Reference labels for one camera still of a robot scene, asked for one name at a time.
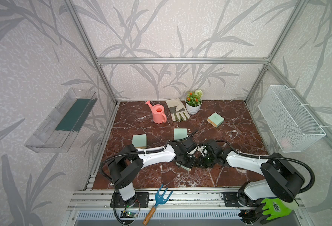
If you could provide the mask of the mint drawer jewelry box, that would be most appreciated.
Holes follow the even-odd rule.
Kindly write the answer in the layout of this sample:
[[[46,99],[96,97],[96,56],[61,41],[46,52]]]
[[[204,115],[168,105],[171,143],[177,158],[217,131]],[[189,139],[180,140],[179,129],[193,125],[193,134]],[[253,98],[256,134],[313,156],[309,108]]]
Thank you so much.
[[[178,162],[175,162],[175,164],[178,166],[178,167],[181,167],[187,171],[191,171],[192,168],[193,168],[193,165],[194,165],[195,161],[191,161],[191,162],[188,162],[188,163],[185,163],[185,164],[181,164],[181,163],[178,163]]]

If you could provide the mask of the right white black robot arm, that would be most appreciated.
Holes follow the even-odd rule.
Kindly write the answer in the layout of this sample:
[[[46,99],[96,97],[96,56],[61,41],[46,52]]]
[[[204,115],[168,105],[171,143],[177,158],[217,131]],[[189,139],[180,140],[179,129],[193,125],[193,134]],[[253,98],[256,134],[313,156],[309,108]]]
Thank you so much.
[[[242,206],[249,206],[252,202],[264,198],[279,198],[291,203],[297,194],[308,191],[315,183],[314,171],[302,161],[286,158],[279,153],[243,153],[233,146],[224,150],[219,143],[219,140],[211,139],[198,146],[202,168],[212,168],[218,164],[245,169],[264,177],[260,181],[246,182],[238,190],[237,199]]]

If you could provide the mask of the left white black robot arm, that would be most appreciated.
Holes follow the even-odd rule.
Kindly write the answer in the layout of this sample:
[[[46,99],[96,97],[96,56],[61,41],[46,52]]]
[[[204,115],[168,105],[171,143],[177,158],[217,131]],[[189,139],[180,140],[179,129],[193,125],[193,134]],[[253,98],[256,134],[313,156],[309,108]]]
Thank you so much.
[[[116,193],[120,194],[124,201],[128,201],[136,197],[133,180],[141,169],[174,161],[177,166],[191,170],[196,160],[193,154],[197,148],[197,143],[190,137],[169,140],[165,145],[155,148],[142,149],[128,145],[118,154],[102,161],[98,171],[111,182]]]

